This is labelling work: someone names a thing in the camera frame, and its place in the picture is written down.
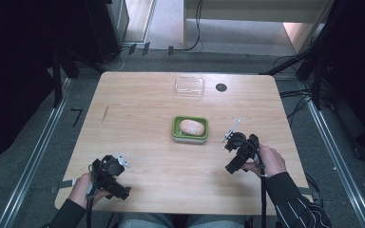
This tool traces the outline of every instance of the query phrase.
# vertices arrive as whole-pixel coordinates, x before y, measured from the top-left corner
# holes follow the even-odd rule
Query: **gray floor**
[[[276,34],[281,34],[279,33],[281,28],[276,26]],[[166,47],[171,44],[153,36],[148,36],[147,39],[149,38],[153,39],[153,43],[156,41],[167,44]],[[248,42],[259,43],[257,40],[260,40],[260,38],[249,39]],[[220,51],[177,52],[171,56],[168,56],[166,51],[160,50],[150,50],[143,56],[142,51],[138,49],[131,55],[128,55],[127,52],[123,54],[125,65],[121,70],[258,73],[272,68],[279,56],[293,54],[292,50],[286,49],[289,44],[284,34],[281,34],[280,38],[276,36],[275,40],[278,42],[271,41],[271,44],[276,44],[275,46],[271,45],[272,47],[268,49],[269,43],[265,44],[265,47],[260,47],[257,53],[226,53],[222,48],[225,45],[220,45]],[[203,41],[203,43],[203,50],[205,50],[207,42]],[[277,47],[282,48],[274,52],[273,49]],[[113,69],[120,68],[122,65],[121,59],[107,64],[108,67]],[[288,68],[276,76],[280,92],[300,89],[299,82],[293,77],[294,72],[294,69]],[[56,194],[49,193],[48,190],[51,186],[55,186],[58,181],[61,181],[65,174],[99,80],[100,75],[98,73],[88,67],[81,66],[81,75],[79,79],[72,83],[62,116],[48,143],[12,227],[39,227],[49,222],[55,215],[57,211],[54,207]],[[291,113],[294,110],[298,100],[299,98],[282,99],[286,113]],[[39,110],[24,127],[12,147],[0,156],[0,218],[30,154],[38,142],[39,135],[44,129],[52,111],[52,104],[53,94],[41,104]],[[83,109],[82,117],[74,127],[73,124],[77,113],[70,111],[71,108]],[[350,140],[347,138],[337,116],[329,108],[324,107],[321,112],[326,117],[340,148],[341,155],[365,199],[365,161],[361,161],[354,156]],[[295,115],[292,132],[304,171],[318,183],[322,197],[325,200],[325,210],[334,227],[362,227],[308,108],[302,109]],[[93,227],[105,227],[109,216],[109,213],[94,212]],[[275,220],[274,217],[268,218],[268,227],[274,227]],[[256,224],[259,224],[259,217],[256,217]],[[86,227],[84,219],[79,227]]]
[[[197,23],[187,21],[186,47],[183,46],[183,1],[156,0],[146,42],[151,48],[191,48],[198,38]],[[293,55],[282,23],[204,20],[200,25],[202,44],[192,51],[284,56]]]

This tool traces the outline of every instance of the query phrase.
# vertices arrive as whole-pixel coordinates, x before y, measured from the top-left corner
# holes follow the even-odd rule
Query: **black sleeve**
[[[266,189],[283,227],[331,227],[325,211],[300,194],[289,173],[267,179]]]
[[[60,228],[60,227],[76,227],[79,221],[85,215],[86,209],[81,207],[76,202],[67,199],[62,205],[61,209],[55,215],[55,218],[47,226],[49,228]]]

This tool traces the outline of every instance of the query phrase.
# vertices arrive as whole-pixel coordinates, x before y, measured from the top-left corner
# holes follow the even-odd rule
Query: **black cable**
[[[311,101],[311,99],[309,99],[309,100],[303,102],[303,100],[306,98],[308,98],[308,97],[306,97],[306,96],[302,97],[300,99],[300,101],[298,101],[298,104],[296,105],[295,110],[287,116],[287,118],[290,118],[289,126],[292,127],[292,122],[293,122],[293,119],[295,118],[295,114],[297,112],[299,112],[303,107],[305,107],[307,105],[307,103],[309,103]]]
[[[240,142],[249,145],[256,153],[259,161],[256,167],[260,171],[260,201],[261,201],[261,227],[266,228],[266,174],[265,174],[265,164],[263,164],[262,157],[260,156],[259,150],[254,147],[251,143],[247,141],[237,140],[235,142]]]
[[[304,52],[307,51],[308,49],[310,49],[314,44],[315,44],[315,42],[313,41],[313,39],[311,39],[310,45],[306,49],[304,49]],[[298,56],[299,56],[299,54],[280,56],[274,61],[274,63],[272,64],[272,67],[275,68],[275,64],[277,63],[277,61],[282,59],[282,58],[289,58],[287,61],[290,61],[292,59],[296,59],[298,61],[298,63],[306,63],[306,62],[311,61],[311,60],[304,60],[302,58],[298,58]],[[292,69],[294,69],[295,71],[298,71],[298,69],[296,69],[293,65],[290,65],[290,67]]]
[[[203,0],[200,0],[198,2],[198,5],[197,5],[197,12],[196,12],[196,15],[195,15],[195,21],[197,22],[197,31],[198,31],[198,38],[197,38],[197,41],[195,42],[195,44],[190,47],[190,48],[185,48],[185,49],[173,49],[173,51],[188,51],[188,50],[191,50],[193,49],[194,47],[197,46],[198,42],[201,40],[201,30],[200,30],[200,21],[201,21],[201,14],[202,14],[202,2]],[[151,50],[166,50],[168,51],[168,49],[151,49]]]
[[[111,58],[105,62],[105,65],[111,63],[115,59],[115,56],[117,56],[117,53],[111,53],[110,56]]]
[[[322,196],[321,196],[321,191],[319,190],[319,187],[318,187],[318,185],[317,185],[317,183],[316,183],[316,181],[309,175],[309,174],[307,174],[307,173],[304,173],[305,174],[305,176],[306,176],[306,180],[307,180],[307,182],[309,182],[310,183],[310,185],[312,185],[313,187],[314,187],[314,189],[316,189],[316,191],[317,191],[317,193],[318,193],[318,199],[319,199],[319,206],[321,207],[321,208],[324,208],[324,200],[323,200],[323,198],[322,198]]]
[[[293,97],[293,96],[299,96],[299,95],[310,95],[311,94],[311,89],[302,89],[302,90],[296,90],[296,91],[285,91],[285,92],[280,92],[280,98],[285,98],[285,97]]]
[[[98,174],[100,172],[100,170],[102,169],[102,165],[104,163],[104,159],[102,159],[100,161],[99,167],[97,168],[97,170],[94,168],[92,168],[92,170],[90,170],[90,167],[92,167],[92,165],[90,165],[88,167],[88,170],[90,171],[90,175],[91,175],[91,189],[90,192],[88,192],[86,194],[87,197],[87,205],[86,205],[86,226],[87,228],[91,228],[91,212],[93,209],[93,201],[94,201],[94,197],[97,194],[97,179],[98,179]]]
[[[111,213],[111,217],[109,218],[109,220],[107,222],[106,228],[109,228],[109,226],[111,225],[111,221],[114,218],[114,215],[115,215],[115,213]]]

